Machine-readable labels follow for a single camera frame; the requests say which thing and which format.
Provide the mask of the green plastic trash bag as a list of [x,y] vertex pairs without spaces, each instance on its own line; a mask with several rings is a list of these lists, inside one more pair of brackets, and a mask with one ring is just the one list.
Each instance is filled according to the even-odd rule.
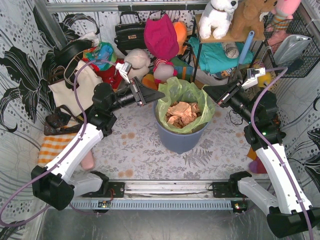
[[155,105],[155,116],[161,127],[176,134],[191,134],[209,123],[215,105],[209,95],[194,83],[177,77],[158,85],[165,94]]

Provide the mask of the blue trash bin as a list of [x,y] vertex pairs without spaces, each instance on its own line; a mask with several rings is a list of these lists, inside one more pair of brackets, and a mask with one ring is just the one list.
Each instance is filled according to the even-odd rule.
[[170,151],[179,155],[192,150],[199,142],[205,129],[209,126],[209,122],[202,124],[196,132],[190,134],[178,134],[164,128],[159,122],[159,114],[157,113],[157,102],[153,104],[153,114],[157,126],[157,132],[160,142]]

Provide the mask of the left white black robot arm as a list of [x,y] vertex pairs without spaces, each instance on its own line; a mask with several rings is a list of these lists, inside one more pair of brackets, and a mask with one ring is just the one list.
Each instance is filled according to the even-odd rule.
[[59,211],[78,196],[110,197],[114,190],[105,174],[94,170],[72,180],[74,171],[91,149],[112,133],[117,121],[114,111],[131,104],[144,106],[164,97],[164,93],[145,86],[136,77],[117,92],[108,83],[98,84],[93,90],[93,107],[77,135],[46,166],[31,171],[33,195]]

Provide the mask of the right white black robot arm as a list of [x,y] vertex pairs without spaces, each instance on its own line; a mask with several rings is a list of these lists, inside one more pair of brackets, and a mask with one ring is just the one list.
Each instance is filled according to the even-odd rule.
[[248,197],[264,212],[272,233],[278,238],[311,232],[320,222],[320,209],[303,193],[291,169],[283,145],[283,134],[275,119],[278,106],[274,93],[263,89],[249,100],[239,82],[204,86],[220,107],[230,107],[248,123],[244,136],[264,166],[275,194],[259,185],[246,171],[231,174],[229,191]]

